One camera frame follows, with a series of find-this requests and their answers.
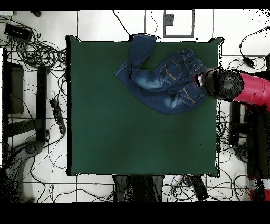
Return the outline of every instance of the black border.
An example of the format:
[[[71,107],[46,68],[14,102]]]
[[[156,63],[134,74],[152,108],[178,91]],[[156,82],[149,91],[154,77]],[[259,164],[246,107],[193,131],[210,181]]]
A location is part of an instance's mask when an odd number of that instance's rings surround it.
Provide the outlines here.
[[[8,152],[8,137],[7,137],[7,126],[8,126],[8,108],[9,108],[9,96],[8,86],[6,84],[6,70],[7,70],[7,49],[3,49],[3,70],[2,70],[2,164],[7,162],[6,153]]]
[[[66,174],[71,176],[72,167],[72,133],[71,133],[71,36],[66,36],[66,88],[67,88],[67,109],[66,109],[66,130],[67,130],[67,168]]]

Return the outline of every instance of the green cloth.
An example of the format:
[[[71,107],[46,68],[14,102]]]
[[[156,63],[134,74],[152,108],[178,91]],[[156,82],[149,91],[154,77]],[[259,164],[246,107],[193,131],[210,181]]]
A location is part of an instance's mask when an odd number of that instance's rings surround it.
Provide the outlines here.
[[[218,175],[216,100],[207,99],[186,113],[161,114],[141,103],[114,75],[128,58],[130,42],[80,42],[73,36],[69,40],[70,175]],[[152,70],[186,48],[204,66],[215,67],[221,43],[221,38],[210,43],[157,42],[143,68]]]

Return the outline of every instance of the blue jeans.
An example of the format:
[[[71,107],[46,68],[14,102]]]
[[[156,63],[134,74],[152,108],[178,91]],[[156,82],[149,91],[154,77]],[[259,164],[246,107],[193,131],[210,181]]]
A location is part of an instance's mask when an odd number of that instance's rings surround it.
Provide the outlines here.
[[[206,90],[192,79],[205,67],[191,49],[177,51],[152,72],[141,69],[155,43],[154,36],[135,35],[129,58],[115,75],[141,102],[164,114],[188,111],[204,102]]]

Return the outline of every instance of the jeans pocket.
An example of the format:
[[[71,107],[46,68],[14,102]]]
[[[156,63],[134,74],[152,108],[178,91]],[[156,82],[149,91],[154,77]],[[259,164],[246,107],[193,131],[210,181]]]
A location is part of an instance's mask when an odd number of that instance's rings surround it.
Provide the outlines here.
[[[180,100],[191,107],[202,97],[203,93],[200,92],[192,83],[189,83],[181,90]]]
[[[176,81],[182,75],[181,66],[175,57],[170,57],[167,63],[160,69],[160,75],[161,80],[169,84]]]

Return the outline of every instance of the electrical outlet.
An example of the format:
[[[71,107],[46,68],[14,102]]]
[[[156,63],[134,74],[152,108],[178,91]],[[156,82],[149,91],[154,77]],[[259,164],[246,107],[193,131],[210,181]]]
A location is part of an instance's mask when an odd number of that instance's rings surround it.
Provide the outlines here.
[[[166,14],[166,26],[173,26],[174,14]]]

